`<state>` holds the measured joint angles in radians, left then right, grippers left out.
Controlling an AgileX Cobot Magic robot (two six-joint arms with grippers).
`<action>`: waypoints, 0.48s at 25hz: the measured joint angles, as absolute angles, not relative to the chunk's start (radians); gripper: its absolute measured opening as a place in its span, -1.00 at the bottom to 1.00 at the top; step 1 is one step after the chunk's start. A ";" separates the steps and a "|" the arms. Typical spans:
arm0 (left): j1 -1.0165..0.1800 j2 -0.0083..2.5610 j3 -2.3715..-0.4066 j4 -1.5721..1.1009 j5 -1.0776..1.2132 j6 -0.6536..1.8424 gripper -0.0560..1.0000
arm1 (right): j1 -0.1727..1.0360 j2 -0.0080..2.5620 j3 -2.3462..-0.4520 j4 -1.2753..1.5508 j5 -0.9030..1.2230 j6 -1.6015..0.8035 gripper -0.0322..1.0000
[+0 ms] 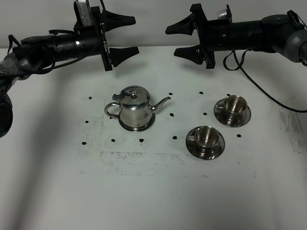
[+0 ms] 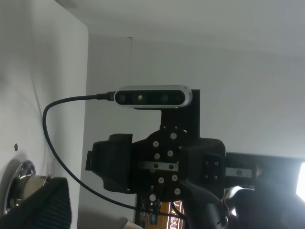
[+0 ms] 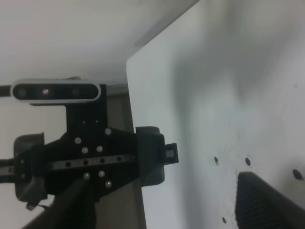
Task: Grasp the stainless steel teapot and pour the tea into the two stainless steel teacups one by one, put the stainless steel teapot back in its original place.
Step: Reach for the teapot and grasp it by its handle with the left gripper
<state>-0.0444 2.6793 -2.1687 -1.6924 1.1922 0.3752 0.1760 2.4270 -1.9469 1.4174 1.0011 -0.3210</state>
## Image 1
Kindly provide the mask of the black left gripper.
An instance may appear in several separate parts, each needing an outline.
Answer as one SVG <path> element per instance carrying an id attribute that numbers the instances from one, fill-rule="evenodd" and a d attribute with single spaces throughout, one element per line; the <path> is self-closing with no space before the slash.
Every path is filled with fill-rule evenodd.
<path id="1" fill-rule="evenodd" d="M 77 18 L 74 26 L 74 43 L 78 58 L 100 55 L 105 71 L 111 71 L 113 69 L 111 63 L 114 67 L 117 67 L 128 58 L 139 54 L 137 47 L 110 48 L 108 51 L 105 36 L 106 31 L 134 25 L 136 23 L 135 17 L 112 13 L 105 9 L 100 10 L 98 6 L 90 7 L 89 12 L 93 19 L 92 24 L 83 26 L 79 7 L 74 6 L 74 11 Z"/>

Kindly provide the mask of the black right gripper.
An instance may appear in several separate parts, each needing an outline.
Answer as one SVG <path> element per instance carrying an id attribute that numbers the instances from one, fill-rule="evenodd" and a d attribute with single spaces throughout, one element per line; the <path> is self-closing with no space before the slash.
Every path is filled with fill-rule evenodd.
<path id="1" fill-rule="evenodd" d="M 201 4 L 193 4 L 190 14 L 180 22 L 166 28 L 167 35 L 183 34 L 192 35 L 196 29 L 200 44 L 192 47 L 177 48 L 174 52 L 175 57 L 190 60 L 197 65 L 206 63 L 207 69 L 215 67 L 215 51 L 220 50 L 220 42 L 226 38 L 226 29 L 232 19 L 208 20 L 203 12 Z"/>

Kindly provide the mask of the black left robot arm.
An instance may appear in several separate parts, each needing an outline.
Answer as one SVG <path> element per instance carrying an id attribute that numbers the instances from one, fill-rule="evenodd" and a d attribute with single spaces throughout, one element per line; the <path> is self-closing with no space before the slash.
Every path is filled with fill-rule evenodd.
<path id="1" fill-rule="evenodd" d="M 105 71 L 137 55 L 137 47 L 109 48 L 105 33 L 136 23 L 133 16 L 109 12 L 104 4 L 90 7 L 87 0 L 73 4 L 76 24 L 73 30 L 50 30 L 45 36 L 32 36 L 18 41 L 9 35 L 7 56 L 0 63 L 0 135 L 12 126 L 12 103 L 9 89 L 16 81 L 33 74 L 42 75 L 90 56 L 101 56 Z"/>

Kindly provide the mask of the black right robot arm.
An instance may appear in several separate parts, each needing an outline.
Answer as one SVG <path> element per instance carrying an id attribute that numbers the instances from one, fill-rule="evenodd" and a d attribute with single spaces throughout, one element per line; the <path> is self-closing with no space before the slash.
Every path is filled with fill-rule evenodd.
<path id="1" fill-rule="evenodd" d="M 219 11 L 216 20 L 208 20 L 200 4 L 193 4 L 190 12 L 187 18 L 168 26 L 165 33 L 192 35 L 197 31 L 200 43 L 176 49 L 176 57 L 198 65 L 206 63 L 207 69 L 213 69 L 215 52 L 249 50 L 279 53 L 291 62 L 307 64 L 307 30 L 292 10 L 238 23 L 232 21 L 229 7 Z"/>

